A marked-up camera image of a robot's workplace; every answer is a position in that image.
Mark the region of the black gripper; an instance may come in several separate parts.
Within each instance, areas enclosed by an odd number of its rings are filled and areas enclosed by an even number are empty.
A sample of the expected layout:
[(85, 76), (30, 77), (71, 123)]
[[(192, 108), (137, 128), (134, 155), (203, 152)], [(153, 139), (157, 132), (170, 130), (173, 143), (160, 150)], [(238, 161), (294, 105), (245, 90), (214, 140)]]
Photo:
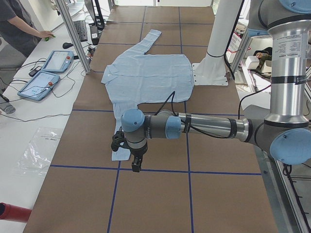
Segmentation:
[(139, 149), (129, 148), (131, 154), (134, 156), (134, 160), (132, 162), (132, 171), (140, 172), (141, 171), (141, 158), (148, 150), (148, 145), (144, 145)]

